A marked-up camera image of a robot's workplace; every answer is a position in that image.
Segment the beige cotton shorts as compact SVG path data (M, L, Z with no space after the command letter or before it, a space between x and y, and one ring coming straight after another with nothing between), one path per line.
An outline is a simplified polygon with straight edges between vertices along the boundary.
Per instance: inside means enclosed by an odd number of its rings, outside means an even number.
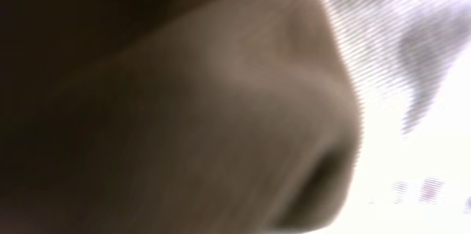
M358 72L408 134L469 39L469 0L1 0L1 231L322 229Z

